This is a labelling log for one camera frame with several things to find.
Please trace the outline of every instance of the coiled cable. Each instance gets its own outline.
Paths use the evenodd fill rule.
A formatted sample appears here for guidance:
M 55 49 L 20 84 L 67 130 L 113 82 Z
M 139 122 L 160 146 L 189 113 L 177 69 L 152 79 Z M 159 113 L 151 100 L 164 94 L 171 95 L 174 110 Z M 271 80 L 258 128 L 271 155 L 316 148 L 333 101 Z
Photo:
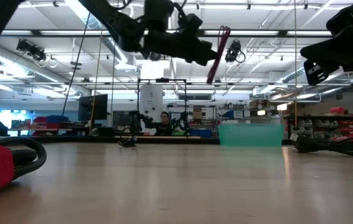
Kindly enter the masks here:
M 24 137 L 8 137 L 0 139 L 0 146 L 10 145 L 23 145 L 30 148 L 24 150 L 11 150 L 14 163 L 14 175 L 12 181 L 41 168 L 45 164 L 47 158 L 46 150 L 36 140 Z
M 293 144 L 298 152 L 333 151 L 353 156 L 353 137 L 340 141 L 319 143 L 310 138 L 299 136 Z

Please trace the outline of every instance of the person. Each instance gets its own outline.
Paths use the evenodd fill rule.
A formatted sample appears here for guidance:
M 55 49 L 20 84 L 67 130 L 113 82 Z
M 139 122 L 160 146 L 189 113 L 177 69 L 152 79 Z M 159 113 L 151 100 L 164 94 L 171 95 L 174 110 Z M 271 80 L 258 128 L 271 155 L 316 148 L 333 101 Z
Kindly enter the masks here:
M 163 111 L 161 113 L 161 122 L 153 123 L 153 125 L 146 126 L 147 128 L 155 128 L 155 136 L 171 136 L 172 135 L 172 124 L 169 120 L 169 113 Z

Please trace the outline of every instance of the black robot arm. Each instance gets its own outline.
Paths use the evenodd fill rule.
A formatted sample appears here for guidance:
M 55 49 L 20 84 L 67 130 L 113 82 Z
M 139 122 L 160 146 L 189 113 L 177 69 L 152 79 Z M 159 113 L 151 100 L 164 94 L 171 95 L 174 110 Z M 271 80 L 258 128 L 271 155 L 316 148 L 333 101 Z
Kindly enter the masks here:
M 187 117 L 189 116 L 188 112 L 184 111 L 181 113 L 179 118 L 174 118 L 171 120 L 172 130 L 175 128 L 180 128 L 182 131 L 185 132 L 186 135 L 190 134 L 190 126 L 187 122 Z
M 353 71 L 353 5 L 346 7 L 327 22 L 332 38 L 304 47 L 301 55 L 309 85 L 317 85 L 341 66 Z
M 0 35 L 18 5 L 24 1 L 0 0 Z M 118 12 L 119 9 L 111 6 L 107 0 L 79 1 L 108 29 L 115 43 L 124 51 L 141 52 L 144 58 L 148 58 L 150 53 L 164 54 L 199 65 L 207 65 L 209 60 L 217 58 L 217 52 L 211 50 L 212 43 L 197 38 L 202 20 L 195 14 L 185 15 L 178 3 L 146 0 L 144 15 L 137 20 Z M 174 8 L 179 12 L 180 27 L 170 34 L 167 32 L 167 23 Z

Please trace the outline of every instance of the desk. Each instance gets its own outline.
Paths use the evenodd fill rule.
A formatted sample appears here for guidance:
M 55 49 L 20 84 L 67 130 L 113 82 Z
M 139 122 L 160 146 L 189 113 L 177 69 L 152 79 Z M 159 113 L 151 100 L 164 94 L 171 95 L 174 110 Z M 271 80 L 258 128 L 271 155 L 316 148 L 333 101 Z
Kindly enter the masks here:
M 57 131 L 57 128 L 11 128 L 8 131 L 17 131 L 17 136 L 20 136 L 21 131 Z M 59 131 L 72 131 L 72 129 L 60 128 Z
M 353 157 L 335 152 L 74 142 L 45 148 L 43 167 L 0 191 L 0 223 L 353 223 Z

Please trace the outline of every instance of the ceiling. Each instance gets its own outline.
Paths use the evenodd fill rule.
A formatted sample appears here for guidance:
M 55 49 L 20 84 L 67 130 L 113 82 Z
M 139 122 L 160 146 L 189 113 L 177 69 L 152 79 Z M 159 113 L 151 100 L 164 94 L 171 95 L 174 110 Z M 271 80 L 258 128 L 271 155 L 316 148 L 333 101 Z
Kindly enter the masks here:
M 184 7 L 186 14 L 194 13 L 203 20 L 201 29 L 218 30 L 220 26 L 229 26 L 233 29 L 271 29 L 271 30 L 294 30 L 311 29 L 326 30 L 326 22 L 334 16 L 342 7 L 353 3 L 353 0 L 308 0 L 309 8 L 302 9 L 305 1 L 296 0 L 298 9 L 294 13 L 292 0 L 251 0 L 252 8 L 247 10 L 248 1 L 239 0 L 188 0 Z M 323 5 L 331 4 L 322 10 Z M 14 30 L 82 30 L 85 28 L 84 22 L 71 9 L 66 1 L 57 0 L 59 7 L 51 6 L 52 1 L 30 0 L 21 5 L 6 29 Z M 116 4 L 117 1 L 111 0 L 110 3 Z M 137 18 L 143 14 L 144 1 L 132 0 L 122 12 Z M 170 20 L 170 29 L 177 28 L 176 13 Z M 26 39 L 30 44 L 42 47 L 47 55 L 51 55 L 56 61 L 41 63 L 43 69 L 48 70 L 65 80 L 70 80 L 73 66 L 70 62 L 76 61 L 79 46 L 82 39 L 76 38 L 55 38 L 55 37 L 0 37 L 0 48 L 6 49 L 10 53 L 21 57 L 30 63 L 32 59 L 16 50 L 19 39 Z M 217 50 L 217 37 L 203 37 L 203 40 L 213 44 L 213 49 Z M 243 64 L 230 67 L 224 60 L 221 61 L 216 78 L 221 78 L 223 82 L 257 82 L 260 83 L 277 82 L 280 78 L 287 75 L 295 66 L 302 66 L 304 58 L 299 54 L 301 48 L 326 40 L 325 38 L 249 38 L 239 37 L 229 38 L 226 46 L 228 47 L 233 40 L 239 40 L 245 46 L 247 60 Z M 137 80 L 138 71 L 124 71 L 114 68 L 117 64 L 113 60 L 113 55 L 109 49 L 101 45 L 100 39 L 96 37 L 86 37 L 82 44 L 79 62 L 81 70 L 76 72 L 75 82 L 80 82 L 84 78 L 95 81 L 96 73 L 99 76 L 98 82 L 111 82 L 113 77 L 115 82 L 129 82 Z M 132 54 L 138 64 L 146 63 L 140 54 Z M 174 58 L 175 73 L 171 69 L 165 68 L 164 76 L 168 78 L 186 78 L 191 82 L 205 82 L 207 74 L 212 66 L 209 62 L 203 67 L 196 63 L 186 63 L 183 59 Z M 253 90 L 255 86 L 236 86 L 234 90 Z M 85 86 L 87 90 L 94 89 L 94 85 Z M 110 86 L 99 85 L 99 89 L 111 89 Z M 115 89 L 134 89 L 134 85 L 116 85 Z M 190 90 L 213 88 L 213 86 L 191 86 Z

